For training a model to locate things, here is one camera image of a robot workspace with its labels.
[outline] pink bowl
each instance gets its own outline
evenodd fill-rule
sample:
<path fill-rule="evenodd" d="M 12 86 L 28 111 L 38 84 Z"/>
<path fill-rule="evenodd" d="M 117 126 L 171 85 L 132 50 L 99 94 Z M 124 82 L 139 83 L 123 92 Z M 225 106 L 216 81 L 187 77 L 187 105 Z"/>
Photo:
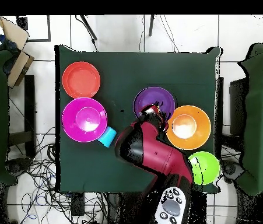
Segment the pink bowl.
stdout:
<path fill-rule="evenodd" d="M 97 100 L 77 98 L 64 108 L 62 125 L 65 133 L 73 140 L 91 142 L 100 138 L 106 130 L 106 111 Z"/>

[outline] blue cup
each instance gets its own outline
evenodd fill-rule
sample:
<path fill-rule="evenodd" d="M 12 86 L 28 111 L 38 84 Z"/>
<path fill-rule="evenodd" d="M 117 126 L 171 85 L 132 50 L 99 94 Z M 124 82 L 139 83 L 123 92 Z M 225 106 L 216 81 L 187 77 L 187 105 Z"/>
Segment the blue cup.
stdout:
<path fill-rule="evenodd" d="M 98 141 L 101 142 L 105 147 L 109 148 L 116 134 L 117 132 L 108 126 L 106 127 L 106 131 L 102 134 L 102 136 L 98 138 Z"/>

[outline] white floor tile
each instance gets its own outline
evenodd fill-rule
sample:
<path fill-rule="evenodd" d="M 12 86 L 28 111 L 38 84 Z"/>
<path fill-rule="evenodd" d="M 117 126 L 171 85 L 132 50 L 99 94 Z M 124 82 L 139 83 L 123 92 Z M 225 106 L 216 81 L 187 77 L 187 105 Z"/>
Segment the white floor tile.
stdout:
<path fill-rule="evenodd" d="M 221 191 L 215 194 L 215 205 L 236 206 L 237 193 L 235 186 L 233 184 L 227 184 L 223 178 L 218 181 L 217 185 Z"/>
<path fill-rule="evenodd" d="M 236 224 L 237 207 L 215 207 L 215 224 Z"/>
<path fill-rule="evenodd" d="M 142 15 L 96 16 L 99 51 L 138 51 L 143 31 L 141 20 Z"/>
<path fill-rule="evenodd" d="M 98 40 L 99 51 L 144 51 L 143 15 L 88 16 L 87 21 Z M 78 51 L 95 51 L 90 35 L 81 22 L 72 19 L 72 48 Z M 179 51 L 205 52 L 218 45 L 218 15 L 166 15 Z M 164 15 L 162 21 L 171 36 Z M 174 51 L 159 15 L 154 19 L 152 36 L 149 37 L 150 15 L 146 15 L 146 52 Z"/>
<path fill-rule="evenodd" d="M 86 205 L 85 206 L 85 215 L 83 216 L 73 216 L 74 224 L 89 224 L 87 222 L 94 219 L 99 224 L 107 224 L 107 219 L 103 216 L 101 208 L 98 205 Z"/>
<path fill-rule="evenodd" d="M 230 83 L 245 78 L 246 75 L 236 62 L 221 62 L 220 76 L 223 77 L 223 123 L 230 125 Z"/>
<path fill-rule="evenodd" d="M 102 43 L 100 33 L 97 32 L 96 29 L 96 16 L 89 15 L 86 17 L 88 24 L 93 30 L 94 34 L 97 36 L 98 40 L 96 41 L 96 47 L 98 51 L 102 51 L 100 49 L 100 43 Z M 87 32 L 87 29 L 84 25 L 75 19 L 75 16 L 71 16 L 71 42 L 72 48 L 77 51 L 96 51 L 94 45 L 92 43 L 92 38 L 90 34 Z"/>
<path fill-rule="evenodd" d="M 21 143 L 16 146 L 10 147 L 10 152 L 8 153 L 8 160 L 16 159 L 16 158 L 25 158 L 26 149 L 25 144 Z"/>
<path fill-rule="evenodd" d="M 27 75 L 35 77 L 36 133 L 45 134 L 55 127 L 54 62 L 34 61 Z"/>
<path fill-rule="evenodd" d="M 48 24 L 46 15 L 27 15 L 27 32 L 29 40 L 48 39 Z"/>
<path fill-rule="evenodd" d="M 146 15 L 146 51 L 173 51 L 163 23 L 169 35 L 170 29 L 179 51 L 190 53 L 204 53 L 210 47 L 218 46 L 218 15 L 156 15 L 152 36 L 149 37 L 150 16 Z"/>
<path fill-rule="evenodd" d="M 54 46 L 70 46 L 70 16 L 50 16 L 51 42 L 28 42 L 23 51 L 35 60 L 54 60 Z"/>
<path fill-rule="evenodd" d="M 36 140 L 36 159 L 37 160 L 44 160 L 48 159 L 47 156 L 47 146 L 48 144 L 54 144 L 55 143 L 55 135 L 42 135 L 42 134 L 37 134 L 37 140 Z"/>
<path fill-rule="evenodd" d="M 95 202 L 99 203 L 101 200 L 101 195 L 100 193 L 96 193 L 96 192 L 85 192 L 85 204 L 95 204 Z M 107 201 L 105 199 L 105 197 L 103 197 L 103 202 L 107 205 Z"/>
<path fill-rule="evenodd" d="M 71 219 L 69 210 L 65 211 L 65 214 Z M 8 215 L 9 221 L 17 220 L 20 223 L 27 213 L 23 211 L 21 205 L 8 205 Z M 49 206 L 32 206 L 28 216 L 23 224 L 71 224 L 63 212 Z"/>
<path fill-rule="evenodd" d="M 244 60 L 254 43 L 263 43 L 263 15 L 219 15 L 221 61 Z"/>
<path fill-rule="evenodd" d="M 8 21 L 12 22 L 13 24 L 17 25 L 16 16 L 2 16 L 2 17 L 7 19 Z"/>
<path fill-rule="evenodd" d="M 231 160 L 233 162 L 239 162 L 239 157 L 240 157 L 240 152 L 234 150 L 234 149 L 230 149 L 230 148 L 227 148 L 227 147 L 222 147 L 222 159 L 223 160 Z"/>
<path fill-rule="evenodd" d="M 214 195 L 207 194 L 207 205 L 214 205 Z"/>
<path fill-rule="evenodd" d="M 34 185 L 34 181 L 30 175 L 27 173 L 18 177 L 18 184 L 9 187 L 7 204 L 29 204 L 31 202 L 31 198 L 29 195 L 36 195 L 37 190 Z"/>
<path fill-rule="evenodd" d="M 213 224 L 214 221 L 214 207 L 208 206 L 206 209 L 206 224 Z"/>
<path fill-rule="evenodd" d="M 24 80 L 19 86 L 9 88 L 9 98 L 9 132 L 24 131 L 24 117 L 21 115 L 21 113 L 24 115 Z"/>

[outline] orange bowl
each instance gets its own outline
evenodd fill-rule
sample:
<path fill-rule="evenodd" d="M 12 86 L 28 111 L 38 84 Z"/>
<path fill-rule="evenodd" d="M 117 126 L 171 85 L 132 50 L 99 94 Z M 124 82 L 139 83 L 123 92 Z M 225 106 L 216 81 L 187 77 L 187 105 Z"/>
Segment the orange bowl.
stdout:
<path fill-rule="evenodd" d="M 179 149 L 197 149 L 209 138 L 211 122 L 208 115 L 195 106 L 181 106 L 168 120 L 167 138 Z"/>

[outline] green bowl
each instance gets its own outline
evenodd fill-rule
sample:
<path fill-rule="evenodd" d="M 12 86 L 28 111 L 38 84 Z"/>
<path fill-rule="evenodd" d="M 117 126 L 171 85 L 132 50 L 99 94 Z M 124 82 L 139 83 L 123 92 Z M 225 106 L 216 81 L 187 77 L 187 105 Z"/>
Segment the green bowl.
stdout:
<path fill-rule="evenodd" d="M 208 185 L 219 176 L 219 161 L 213 154 L 200 151 L 192 154 L 189 160 L 192 166 L 195 184 Z"/>

